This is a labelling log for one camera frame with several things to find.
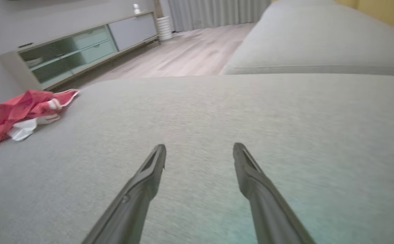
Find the white cabinet door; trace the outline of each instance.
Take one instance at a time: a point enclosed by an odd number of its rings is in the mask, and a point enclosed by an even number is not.
[[[120,20],[108,26],[119,51],[157,34],[152,14]]]

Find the white vase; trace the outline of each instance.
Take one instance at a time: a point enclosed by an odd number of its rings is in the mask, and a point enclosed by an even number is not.
[[[159,28],[159,40],[161,42],[170,40],[173,38],[173,34],[171,32],[170,27],[170,17],[162,17],[157,19],[158,21],[158,28]]]

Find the yellow wall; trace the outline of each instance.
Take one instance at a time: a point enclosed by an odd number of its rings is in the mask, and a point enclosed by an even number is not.
[[[335,0],[394,27],[394,0]]]
[[[360,0],[335,0],[336,2],[356,9]]]

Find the wall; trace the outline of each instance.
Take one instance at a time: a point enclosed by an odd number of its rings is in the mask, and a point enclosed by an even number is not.
[[[357,9],[394,26],[394,0],[358,0]]]
[[[152,0],[0,0],[0,54],[130,16],[133,3],[154,9]],[[0,63],[0,102],[23,92]]]
[[[360,0],[335,0],[336,2],[356,9]]]

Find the crumpled towel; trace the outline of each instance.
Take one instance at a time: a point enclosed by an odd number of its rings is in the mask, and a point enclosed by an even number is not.
[[[37,125],[60,119],[61,110],[78,93],[77,89],[61,93],[27,90],[25,94],[0,103],[0,141],[8,137],[21,141],[30,136]]]

